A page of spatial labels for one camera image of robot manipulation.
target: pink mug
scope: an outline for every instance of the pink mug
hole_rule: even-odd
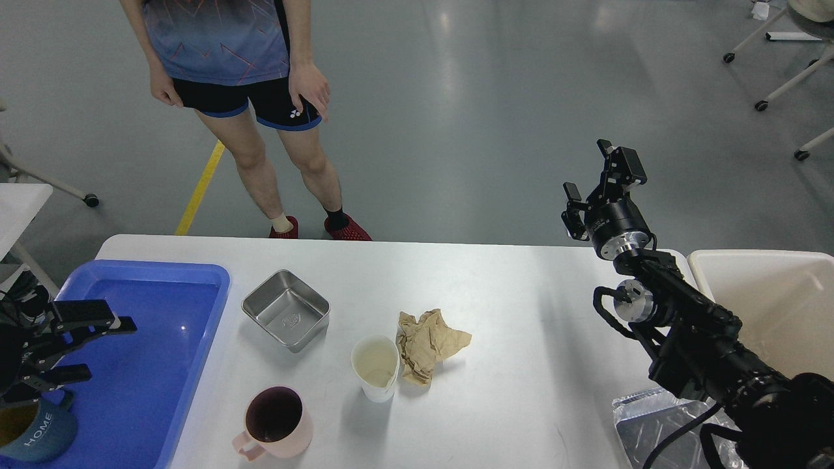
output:
[[[307,407],[298,393],[284,386],[263,390],[249,403],[244,428],[232,446],[249,461],[266,452],[276,457],[297,456],[313,439]]]

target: chair leg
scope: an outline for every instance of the chair leg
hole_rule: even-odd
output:
[[[777,14],[775,14],[775,15],[771,16],[771,17],[770,17],[767,21],[765,21],[765,23],[764,23],[764,24],[762,24],[762,25],[761,25],[761,26],[760,26],[760,27],[759,27],[756,31],[754,31],[754,32],[753,32],[753,34],[751,34],[750,36],[747,36],[747,39],[745,39],[745,40],[741,41],[741,43],[740,43],[739,45],[735,46],[735,47],[734,47],[734,48],[730,51],[730,53],[731,53],[731,54],[733,54],[733,55],[735,55],[736,53],[741,52],[741,50],[742,50],[743,48],[747,47],[747,45],[748,45],[748,44],[749,44],[749,43],[753,40],[753,38],[759,37],[759,36],[760,36],[762,33],[764,33],[764,32],[765,32],[765,31],[766,31],[766,30],[767,30],[767,29],[768,29],[768,28],[769,28],[769,27],[770,27],[773,23],[775,23],[775,22],[776,22],[779,18],[781,18],[781,17],[785,16],[785,14],[786,14],[786,13],[787,13],[787,8],[783,8],[782,10],[780,10],[780,11],[779,11],[779,13],[777,13]]]
[[[824,134],[822,134],[819,137],[813,139],[812,141],[808,142],[807,144],[804,144],[801,147],[799,147],[799,149],[796,152],[794,152],[794,154],[793,154],[794,158],[796,158],[800,161],[802,161],[803,159],[808,158],[809,156],[811,156],[810,152],[814,147],[816,147],[818,144],[821,144],[825,140],[830,139],[831,137],[834,137],[834,127],[829,129],[828,132],[825,132]]]
[[[35,262],[35,259],[26,251],[20,243],[15,243],[12,248],[9,250],[13,256],[18,258],[21,262],[29,266],[29,269],[32,273],[38,278],[43,285],[43,288],[47,289],[49,295],[55,298],[58,295],[58,286],[55,285],[55,282],[49,278],[47,275],[46,270],[42,269],[41,266]]]
[[[18,172],[18,176],[15,178],[16,182],[23,183],[26,182],[27,176],[32,176],[33,178],[43,181],[44,183],[50,184],[54,186],[56,189],[60,189],[67,194],[72,195],[78,199],[83,200],[85,203],[89,205],[90,197],[96,199],[96,204],[98,204],[98,198],[95,197],[94,194],[85,194],[78,189],[75,189],[71,185],[67,185],[55,178],[47,176],[46,174],[40,173],[34,169],[27,168],[25,165],[21,164],[17,161],[13,156],[12,152],[9,151],[8,147],[0,142],[0,163],[5,164],[6,166],[10,167],[12,170],[16,170]]]
[[[828,46],[826,47],[825,54],[822,57],[820,57],[820,59],[818,61],[816,61],[814,64],[812,64],[810,67],[806,68],[805,70],[802,70],[801,72],[799,72],[798,75],[796,75],[794,78],[791,78],[787,83],[785,83],[782,86],[780,86],[779,88],[777,88],[776,91],[774,91],[773,93],[768,94],[767,98],[765,98],[765,101],[770,103],[770,101],[772,101],[776,98],[779,98],[787,90],[796,86],[797,83],[802,81],[808,75],[816,72],[816,70],[819,67],[822,67],[823,65],[828,63],[829,60],[831,60],[833,58],[834,58],[834,43],[828,43]]]

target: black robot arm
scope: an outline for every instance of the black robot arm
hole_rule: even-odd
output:
[[[704,425],[703,442],[712,435],[737,441],[736,451],[753,469],[834,468],[834,384],[810,373],[789,380],[770,368],[739,342],[738,317],[686,283],[672,255],[646,248],[656,237],[629,193],[647,181],[640,160],[634,150],[597,143],[605,157],[600,185],[582,202],[576,186],[565,183],[562,214],[571,237],[590,240],[599,257],[632,277],[616,289],[595,290],[597,313],[641,343],[653,381],[680,398],[711,397],[741,429]],[[613,297],[627,328],[605,309],[604,296]],[[715,465],[714,447],[704,447]]]

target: white box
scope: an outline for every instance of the white box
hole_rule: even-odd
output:
[[[699,290],[741,318],[748,349],[788,378],[834,379],[834,257],[698,250],[687,260]]]

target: black sock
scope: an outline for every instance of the black sock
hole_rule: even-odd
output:
[[[330,231],[339,231],[348,225],[348,215],[344,214],[342,209],[335,212],[327,209],[324,209],[324,211],[327,212],[327,227]]]

